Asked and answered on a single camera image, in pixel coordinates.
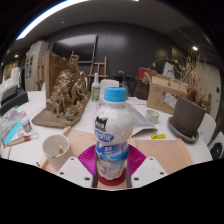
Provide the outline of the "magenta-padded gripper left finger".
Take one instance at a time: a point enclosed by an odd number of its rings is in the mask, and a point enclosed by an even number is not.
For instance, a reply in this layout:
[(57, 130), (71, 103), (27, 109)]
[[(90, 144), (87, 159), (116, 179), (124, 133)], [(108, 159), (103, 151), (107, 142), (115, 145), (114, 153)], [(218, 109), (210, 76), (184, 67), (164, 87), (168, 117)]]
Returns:
[(57, 176), (84, 188), (96, 188), (98, 171), (95, 146), (90, 146), (78, 157), (70, 157), (57, 172)]

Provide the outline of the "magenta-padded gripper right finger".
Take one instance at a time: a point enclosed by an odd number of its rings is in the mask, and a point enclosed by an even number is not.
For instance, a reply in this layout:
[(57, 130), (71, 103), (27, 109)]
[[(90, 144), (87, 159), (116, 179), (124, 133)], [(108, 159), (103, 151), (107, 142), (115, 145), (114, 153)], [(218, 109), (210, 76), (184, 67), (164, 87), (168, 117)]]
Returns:
[(167, 175), (155, 157), (147, 157), (134, 146), (129, 146), (126, 166), (128, 188), (140, 188)]

